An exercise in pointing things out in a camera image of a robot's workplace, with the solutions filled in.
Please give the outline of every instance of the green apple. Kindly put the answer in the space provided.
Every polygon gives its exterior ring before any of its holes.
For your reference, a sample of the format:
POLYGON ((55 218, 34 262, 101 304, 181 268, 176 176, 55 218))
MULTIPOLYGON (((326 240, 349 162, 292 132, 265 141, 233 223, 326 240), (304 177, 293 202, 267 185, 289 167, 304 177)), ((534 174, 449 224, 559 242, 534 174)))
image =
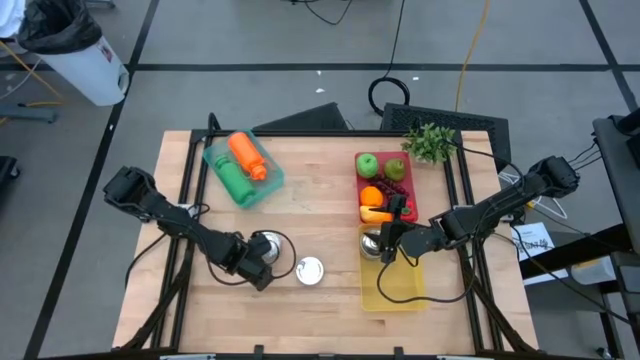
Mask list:
POLYGON ((404 179, 406 175, 406 170, 404 168, 404 161, 399 158, 389 159, 386 164, 384 164, 384 174, 387 178, 400 182, 404 179))
POLYGON ((378 159, 373 154, 362 154, 356 159, 356 169, 365 179, 374 177, 378 173, 378 159))

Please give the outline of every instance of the green leaves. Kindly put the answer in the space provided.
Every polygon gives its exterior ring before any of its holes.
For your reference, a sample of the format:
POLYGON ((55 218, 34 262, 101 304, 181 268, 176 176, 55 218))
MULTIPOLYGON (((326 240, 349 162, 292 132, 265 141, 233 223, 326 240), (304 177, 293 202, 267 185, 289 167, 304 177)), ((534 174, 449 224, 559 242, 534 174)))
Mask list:
POLYGON ((418 160, 431 163, 444 162, 455 151, 451 145, 455 130, 426 123, 419 131, 409 129, 404 134, 407 141, 402 143, 402 150, 407 151, 418 160))

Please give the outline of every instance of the yellow tray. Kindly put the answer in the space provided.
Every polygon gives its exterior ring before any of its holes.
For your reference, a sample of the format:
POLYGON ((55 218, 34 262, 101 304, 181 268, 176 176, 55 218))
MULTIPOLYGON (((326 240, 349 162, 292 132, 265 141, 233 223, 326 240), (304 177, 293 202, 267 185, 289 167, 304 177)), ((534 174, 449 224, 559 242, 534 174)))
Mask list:
MULTIPOLYGON (((380 225, 360 225, 357 244, 360 249, 360 238, 363 233, 380 229, 380 225)), ((416 311, 427 307, 426 301, 412 301, 406 304, 395 304, 380 295, 376 282, 383 267, 380 260, 368 260, 360 254, 360 289, 362 308, 365 311, 416 311)), ((380 282, 384 293, 392 299, 407 299, 425 295, 425 284, 422 276, 422 264, 413 268, 398 254, 396 261, 385 270, 380 282)))

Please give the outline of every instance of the black trash bag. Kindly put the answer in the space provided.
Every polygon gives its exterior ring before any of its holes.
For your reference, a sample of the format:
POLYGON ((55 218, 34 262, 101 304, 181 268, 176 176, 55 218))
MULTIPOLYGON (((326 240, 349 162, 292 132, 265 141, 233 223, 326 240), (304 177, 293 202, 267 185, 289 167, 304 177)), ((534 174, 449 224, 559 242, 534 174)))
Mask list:
POLYGON ((102 37, 84 0, 33 0, 27 6, 18 43, 36 54, 81 51, 102 37))

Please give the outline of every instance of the orange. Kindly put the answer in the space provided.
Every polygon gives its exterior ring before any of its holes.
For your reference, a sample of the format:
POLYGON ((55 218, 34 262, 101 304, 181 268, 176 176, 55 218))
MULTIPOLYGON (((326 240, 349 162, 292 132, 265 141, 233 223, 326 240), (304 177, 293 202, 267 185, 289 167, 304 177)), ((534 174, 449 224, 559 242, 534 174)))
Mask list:
POLYGON ((384 195, 375 186, 367 186, 360 192, 360 205, 362 206, 382 206, 384 195))

